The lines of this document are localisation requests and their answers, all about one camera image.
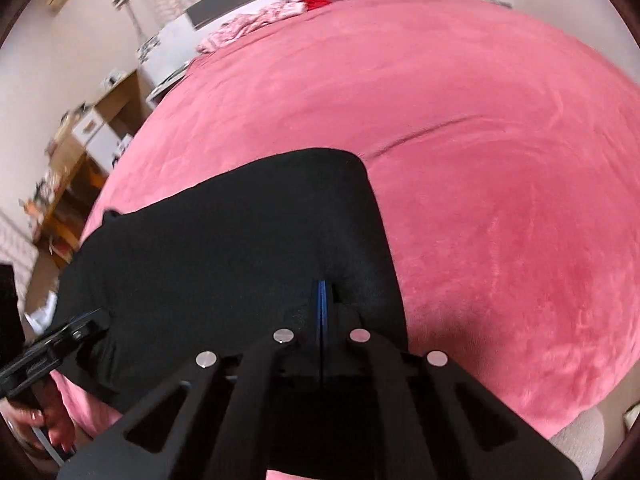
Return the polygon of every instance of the pink blanket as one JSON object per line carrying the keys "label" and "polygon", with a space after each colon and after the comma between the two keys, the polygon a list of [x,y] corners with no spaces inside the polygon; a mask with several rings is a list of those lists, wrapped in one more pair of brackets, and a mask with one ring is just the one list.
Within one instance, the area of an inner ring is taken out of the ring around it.
{"label": "pink blanket", "polygon": [[638,359],[640,89],[477,0],[349,0],[196,60],[108,180],[130,212],[273,153],[365,161],[413,352],[549,437]]}
{"label": "pink blanket", "polygon": [[219,48],[232,44],[254,30],[292,18],[306,11],[305,2],[280,0],[261,8],[255,14],[238,14],[230,22],[223,23],[198,45],[201,54],[213,54]]}

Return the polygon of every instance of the white wall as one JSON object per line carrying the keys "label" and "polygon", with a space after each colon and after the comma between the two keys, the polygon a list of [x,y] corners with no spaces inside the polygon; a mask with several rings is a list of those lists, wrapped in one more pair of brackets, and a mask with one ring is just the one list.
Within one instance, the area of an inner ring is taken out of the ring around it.
{"label": "white wall", "polygon": [[609,0],[503,0],[592,46],[640,83],[640,48]]}
{"label": "white wall", "polygon": [[[62,114],[100,95],[113,68],[132,70],[140,46],[124,11],[112,0],[69,0],[53,15],[46,0],[31,0],[0,48],[0,210],[28,232],[18,199],[44,175],[44,149]],[[136,3],[144,33],[158,31]]]}

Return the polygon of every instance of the hand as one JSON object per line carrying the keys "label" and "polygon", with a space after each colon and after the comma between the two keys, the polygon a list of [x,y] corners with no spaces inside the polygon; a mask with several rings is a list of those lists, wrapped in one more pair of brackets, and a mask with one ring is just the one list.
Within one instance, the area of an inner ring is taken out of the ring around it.
{"label": "hand", "polygon": [[31,431],[31,428],[46,426],[49,429],[49,440],[54,447],[62,447],[71,451],[76,439],[76,429],[58,391],[56,383],[47,376],[43,380],[42,410],[28,408],[19,402],[0,401],[0,413],[14,428],[15,433],[31,446],[42,449],[42,445]]}

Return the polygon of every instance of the radiator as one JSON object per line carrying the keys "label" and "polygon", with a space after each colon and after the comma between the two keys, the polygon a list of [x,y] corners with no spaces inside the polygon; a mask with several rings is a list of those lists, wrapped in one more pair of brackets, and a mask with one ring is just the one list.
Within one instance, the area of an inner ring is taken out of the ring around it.
{"label": "radiator", "polygon": [[0,262],[14,266],[18,309],[21,313],[24,312],[24,300],[37,258],[36,247],[0,212]]}

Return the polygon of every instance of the white fabric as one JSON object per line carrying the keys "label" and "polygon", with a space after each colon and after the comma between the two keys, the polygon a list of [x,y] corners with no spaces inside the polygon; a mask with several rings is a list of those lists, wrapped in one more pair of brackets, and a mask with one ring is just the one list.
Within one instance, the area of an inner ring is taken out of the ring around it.
{"label": "white fabric", "polygon": [[31,314],[25,314],[24,317],[33,328],[33,333],[37,336],[41,336],[45,333],[47,328],[51,326],[53,316],[56,313],[56,305],[58,304],[58,295],[52,290],[49,291],[47,296],[47,303],[35,310]]}
{"label": "white fabric", "polygon": [[596,474],[604,446],[604,420],[597,407],[582,412],[550,442],[578,466],[582,478]]}
{"label": "white fabric", "polygon": [[14,266],[15,288],[18,292],[18,309],[24,311],[27,287],[31,281],[38,250],[0,212],[0,262]]}
{"label": "white fabric", "polygon": [[631,431],[632,426],[636,423],[636,420],[638,420],[639,416],[640,404],[636,404],[634,407],[629,409],[628,412],[625,413],[625,426],[627,431]]}

